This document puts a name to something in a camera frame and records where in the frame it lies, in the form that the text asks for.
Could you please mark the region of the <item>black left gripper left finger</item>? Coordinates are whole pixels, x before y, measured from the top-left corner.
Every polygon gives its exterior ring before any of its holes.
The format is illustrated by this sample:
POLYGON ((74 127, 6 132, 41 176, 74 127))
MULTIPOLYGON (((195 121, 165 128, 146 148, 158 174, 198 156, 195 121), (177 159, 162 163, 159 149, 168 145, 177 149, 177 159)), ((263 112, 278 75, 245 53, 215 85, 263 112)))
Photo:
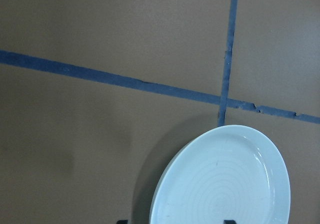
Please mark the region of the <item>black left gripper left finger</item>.
POLYGON ((129 223, 128 220, 118 220, 118 221, 116 222, 116 224, 128 224, 128 223, 129 223))

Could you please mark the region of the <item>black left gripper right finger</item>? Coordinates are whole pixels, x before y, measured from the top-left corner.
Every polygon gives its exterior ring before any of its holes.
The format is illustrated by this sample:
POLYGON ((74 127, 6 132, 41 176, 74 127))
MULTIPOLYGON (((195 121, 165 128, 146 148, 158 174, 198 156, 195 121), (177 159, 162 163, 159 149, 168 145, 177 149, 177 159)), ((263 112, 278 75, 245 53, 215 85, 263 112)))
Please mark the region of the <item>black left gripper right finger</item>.
POLYGON ((236 224, 235 220, 224 220, 224 224, 236 224))

